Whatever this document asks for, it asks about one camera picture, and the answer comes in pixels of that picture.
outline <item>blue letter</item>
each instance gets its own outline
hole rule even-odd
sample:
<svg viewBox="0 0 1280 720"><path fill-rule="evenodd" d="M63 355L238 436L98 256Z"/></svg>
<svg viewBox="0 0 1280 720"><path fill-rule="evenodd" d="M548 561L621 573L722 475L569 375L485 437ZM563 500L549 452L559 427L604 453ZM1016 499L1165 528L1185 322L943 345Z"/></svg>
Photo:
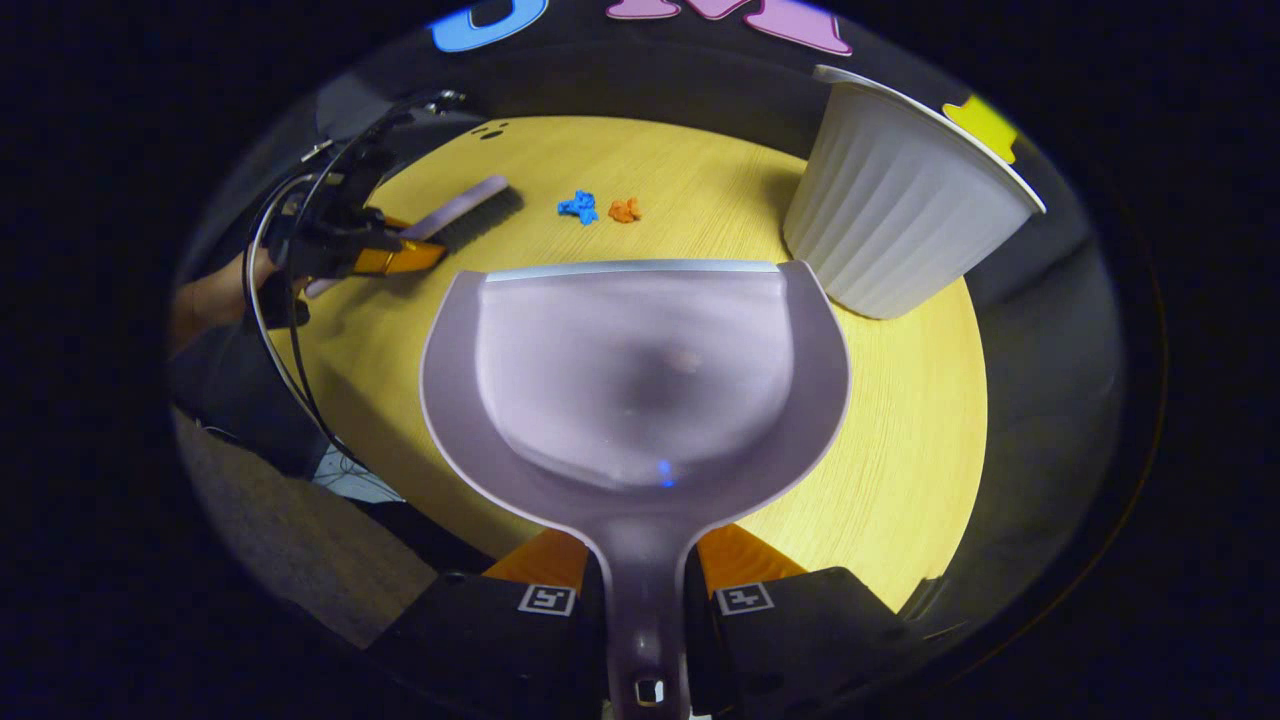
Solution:
<svg viewBox="0 0 1280 720"><path fill-rule="evenodd" d="M547 0L511 0L511 14L492 26L471 23L471 9L458 10L431 27L431 38L442 53L463 53L509 37L541 17Z"/></svg>

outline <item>blue debris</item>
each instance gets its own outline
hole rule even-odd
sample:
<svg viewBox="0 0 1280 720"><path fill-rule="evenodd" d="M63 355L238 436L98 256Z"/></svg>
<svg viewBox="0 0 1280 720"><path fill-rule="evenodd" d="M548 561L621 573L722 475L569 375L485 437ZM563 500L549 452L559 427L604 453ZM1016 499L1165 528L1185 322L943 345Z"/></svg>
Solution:
<svg viewBox="0 0 1280 720"><path fill-rule="evenodd" d="M577 215L577 219L584 225L600 219L600 215L595 211L595 196L581 190L573 193L573 200L557 204L556 211L561 215Z"/></svg>

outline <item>pink letter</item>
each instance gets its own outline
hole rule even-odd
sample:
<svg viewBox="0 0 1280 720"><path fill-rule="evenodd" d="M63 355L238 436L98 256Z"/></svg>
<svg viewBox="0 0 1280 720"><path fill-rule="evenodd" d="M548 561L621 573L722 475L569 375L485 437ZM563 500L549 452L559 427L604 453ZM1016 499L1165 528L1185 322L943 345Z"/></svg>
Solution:
<svg viewBox="0 0 1280 720"><path fill-rule="evenodd" d="M760 4L759 13L745 18L755 29L832 55L854 54L840 38L833 15L796 0L760 0Z"/></svg>
<svg viewBox="0 0 1280 720"><path fill-rule="evenodd" d="M746 5L751 0L685 0L695 13L708 20L718 20L728 17L730 13Z"/></svg>
<svg viewBox="0 0 1280 720"><path fill-rule="evenodd" d="M667 0L622 0L611 5L604 14L616 20L655 20L678 15L680 5L672 5Z"/></svg>

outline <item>brush handle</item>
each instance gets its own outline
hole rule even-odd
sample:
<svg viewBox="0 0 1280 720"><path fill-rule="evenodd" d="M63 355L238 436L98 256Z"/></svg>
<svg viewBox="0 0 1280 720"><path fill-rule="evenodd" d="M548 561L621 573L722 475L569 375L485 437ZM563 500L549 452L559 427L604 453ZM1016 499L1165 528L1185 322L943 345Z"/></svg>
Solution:
<svg viewBox="0 0 1280 720"><path fill-rule="evenodd" d="M444 225L457 220L462 215L470 213L476 205L489 200L494 195L498 195L508 187L507 178L503 176L490 176L479 183L471 186L462 195L458 195L453 200L449 200L442 205L436 211L422 218L421 220L413 223L412 225L402 229L399 232L401 240L410 240L413 242L421 242L428 240L433 234L440 232ZM326 290L338 284L338 279L324 278L312 282L307 286L306 296L308 300L315 300L320 297Z"/></svg>

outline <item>brush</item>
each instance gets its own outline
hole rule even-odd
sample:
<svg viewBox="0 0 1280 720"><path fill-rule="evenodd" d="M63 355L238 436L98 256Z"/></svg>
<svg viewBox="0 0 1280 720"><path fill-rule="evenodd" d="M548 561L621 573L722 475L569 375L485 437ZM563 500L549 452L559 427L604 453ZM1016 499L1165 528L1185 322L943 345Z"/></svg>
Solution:
<svg viewBox="0 0 1280 720"><path fill-rule="evenodd" d="M524 199L503 176L490 176L430 215L402 229L404 249L399 252L365 250L356 260L355 273L385 275L425 270L448 252L457 252L525 206ZM390 225L404 225L387 218ZM307 286L306 296L316 299L338 279L319 279Z"/></svg>

